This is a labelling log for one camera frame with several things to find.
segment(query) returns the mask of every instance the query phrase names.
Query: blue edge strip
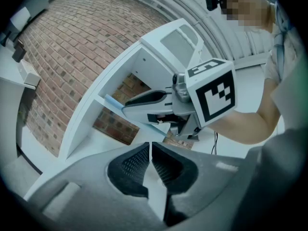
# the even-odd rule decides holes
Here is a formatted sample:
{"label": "blue edge strip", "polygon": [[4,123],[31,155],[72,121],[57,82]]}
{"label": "blue edge strip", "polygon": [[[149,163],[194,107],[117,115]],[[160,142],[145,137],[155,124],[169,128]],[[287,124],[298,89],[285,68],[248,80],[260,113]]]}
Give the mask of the blue edge strip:
{"label": "blue edge strip", "polygon": [[[119,111],[122,112],[122,108],[124,107],[123,104],[119,103],[117,100],[115,100],[113,97],[111,97],[110,95],[106,95],[105,96],[105,100],[110,103],[112,106],[114,106],[116,109],[118,109]],[[146,124],[146,123],[143,123],[145,126],[147,126],[149,129],[152,129],[153,132],[156,132],[156,133],[160,133],[161,135],[163,136],[167,136],[166,133],[164,133],[163,131],[159,130],[158,128],[154,127],[153,125],[151,124]]]}

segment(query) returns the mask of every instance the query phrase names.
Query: cabinet door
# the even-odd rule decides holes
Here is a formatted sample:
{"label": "cabinet door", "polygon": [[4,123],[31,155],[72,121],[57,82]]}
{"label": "cabinet door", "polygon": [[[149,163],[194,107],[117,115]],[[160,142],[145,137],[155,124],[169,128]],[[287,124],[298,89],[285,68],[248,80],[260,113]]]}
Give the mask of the cabinet door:
{"label": "cabinet door", "polygon": [[141,37],[172,72],[184,72],[200,62],[204,42],[183,18],[160,26]]}

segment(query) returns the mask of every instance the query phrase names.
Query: person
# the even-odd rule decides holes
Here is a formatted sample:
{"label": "person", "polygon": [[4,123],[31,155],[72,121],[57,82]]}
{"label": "person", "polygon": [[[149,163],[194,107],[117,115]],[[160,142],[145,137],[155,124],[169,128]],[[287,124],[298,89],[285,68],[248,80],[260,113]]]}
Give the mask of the person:
{"label": "person", "polygon": [[273,4],[269,0],[219,0],[219,4],[227,20],[237,20],[240,26],[268,31],[274,37],[275,46],[265,65],[264,89],[258,110],[255,113],[233,111],[208,127],[243,144],[259,143],[273,133],[281,116],[271,95],[292,72],[304,47],[278,3]]}

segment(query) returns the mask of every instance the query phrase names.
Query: light blue object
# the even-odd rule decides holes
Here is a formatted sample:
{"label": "light blue object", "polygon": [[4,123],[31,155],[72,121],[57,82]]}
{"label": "light blue object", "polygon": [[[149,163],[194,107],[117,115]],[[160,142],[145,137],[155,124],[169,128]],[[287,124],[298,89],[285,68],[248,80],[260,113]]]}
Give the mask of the light blue object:
{"label": "light blue object", "polygon": [[281,10],[278,2],[275,3],[275,19],[276,24],[280,30],[280,33],[275,36],[274,39],[274,48],[277,51],[277,67],[279,73],[279,79],[282,81],[283,77],[283,68],[284,68],[284,38],[286,33],[291,30],[293,27],[290,23],[290,20]]}
{"label": "light blue object", "polygon": [[[106,95],[105,96],[105,101],[107,101],[108,103],[110,103],[112,106],[114,106],[116,109],[118,109],[121,113],[122,112],[122,108],[124,107],[123,104],[119,103],[117,100],[115,100],[113,97],[111,97],[110,95]],[[163,131],[159,130],[158,128],[154,127],[153,125],[151,124],[146,124],[146,123],[143,123],[145,126],[147,126],[149,129],[152,129],[153,132],[156,132],[156,133],[160,133],[161,135],[163,136],[167,136],[166,133],[164,133]]]}

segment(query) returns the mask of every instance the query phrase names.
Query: person's arm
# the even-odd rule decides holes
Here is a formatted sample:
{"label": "person's arm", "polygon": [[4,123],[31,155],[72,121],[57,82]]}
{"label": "person's arm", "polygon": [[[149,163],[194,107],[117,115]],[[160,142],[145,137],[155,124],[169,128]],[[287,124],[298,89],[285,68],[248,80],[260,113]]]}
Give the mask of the person's arm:
{"label": "person's arm", "polygon": [[280,113],[270,97],[277,84],[264,81],[261,104],[256,113],[233,111],[208,127],[231,140],[243,144],[256,144],[267,139],[275,130]]}

